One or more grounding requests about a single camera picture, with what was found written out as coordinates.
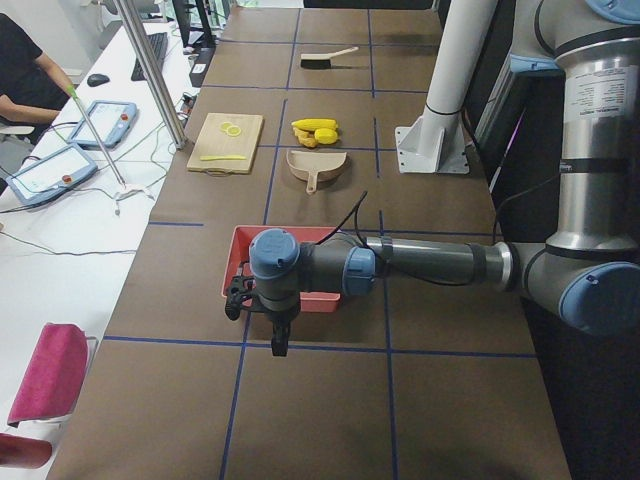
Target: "white pole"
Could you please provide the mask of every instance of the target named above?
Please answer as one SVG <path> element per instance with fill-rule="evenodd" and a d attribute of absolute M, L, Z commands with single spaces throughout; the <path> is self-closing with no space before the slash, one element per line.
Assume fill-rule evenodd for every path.
<path fill-rule="evenodd" d="M 397 127 L 403 173 L 467 173 L 462 108 L 498 0 L 453 0 L 422 116 Z"/>

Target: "brush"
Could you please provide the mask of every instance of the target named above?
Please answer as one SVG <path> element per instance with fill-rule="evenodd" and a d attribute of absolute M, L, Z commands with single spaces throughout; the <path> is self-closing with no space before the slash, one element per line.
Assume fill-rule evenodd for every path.
<path fill-rule="evenodd" d="M 351 47 L 332 53 L 303 53 L 300 55 L 300 66 L 312 70 L 326 70 L 331 68 L 331 59 L 333 57 L 355 52 L 356 50 L 358 50 L 358 47 Z"/>

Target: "brush handle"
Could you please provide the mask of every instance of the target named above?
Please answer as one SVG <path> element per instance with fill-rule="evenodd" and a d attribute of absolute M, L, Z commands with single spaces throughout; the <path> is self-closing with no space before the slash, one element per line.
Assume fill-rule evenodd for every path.
<path fill-rule="evenodd" d="M 331 52 L 331 53 L 303 53 L 300 55 L 302 60 L 331 60 L 333 57 L 337 57 L 338 55 L 344 55 L 345 53 L 351 53 L 358 50 L 360 47 L 351 47 L 345 48 L 344 50 L 340 50 L 339 52 Z"/>
<path fill-rule="evenodd" d="M 329 58 L 337 57 L 338 55 L 344 55 L 345 53 L 351 53 L 358 50 L 359 47 L 351 47 L 345 48 L 344 50 L 340 50 L 339 52 L 333 52 L 329 54 Z"/>

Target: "pink towel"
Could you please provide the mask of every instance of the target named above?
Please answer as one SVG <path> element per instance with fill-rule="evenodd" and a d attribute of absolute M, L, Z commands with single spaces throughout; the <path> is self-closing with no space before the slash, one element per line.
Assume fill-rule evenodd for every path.
<path fill-rule="evenodd" d="M 48 323 L 40 333 L 7 423 L 47 419 L 71 412 L 87 366 L 87 339 L 76 325 Z"/>

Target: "metal pole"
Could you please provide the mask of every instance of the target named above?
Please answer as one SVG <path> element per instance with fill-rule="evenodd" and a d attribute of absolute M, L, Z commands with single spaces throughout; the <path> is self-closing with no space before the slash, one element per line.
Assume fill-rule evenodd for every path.
<path fill-rule="evenodd" d="M 84 108 L 82 101 L 80 100 L 80 98 L 78 97 L 74 89 L 70 88 L 69 93 L 71 94 L 71 98 L 73 99 L 73 101 L 76 102 L 76 105 L 78 106 L 78 110 L 80 110 L 80 113 L 82 114 L 82 118 L 84 118 L 84 121 L 89 127 L 89 130 L 91 130 L 91 133 L 95 137 L 96 142 L 98 142 L 98 146 L 100 147 L 100 150 L 102 150 L 102 153 L 104 154 L 104 158 L 107 160 L 107 163 L 111 167 L 111 170 L 113 171 L 113 174 L 116 176 L 118 183 L 122 185 L 122 187 L 126 187 L 127 183 L 124 181 L 122 174 L 120 173 L 120 171 L 118 170 L 118 167 L 116 167 L 115 162 L 111 158 L 111 155 L 109 154 L 109 150 L 107 150 L 107 147 L 102 142 L 102 139 L 100 138 L 100 134 L 96 130 L 96 127 L 93 125 L 91 118 L 89 118 L 89 114 L 87 114 L 87 111 Z"/>
<path fill-rule="evenodd" d="M 162 120 L 171 134 L 173 143 L 177 149 L 181 149 L 187 143 L 182 123 L 178 119 L 167 85 L 162 78 L 162 72 L 155 60 L 147 34 L 142 25 L 133 0 L 114 0 L 118 8 L 118 14 L 122 18 L 122 24 L 129 36 L 131 45 L 142 66 L 144 76 L 149 83 L 149 89 L 153 94 L 156 105 L 160 110 Z"/>

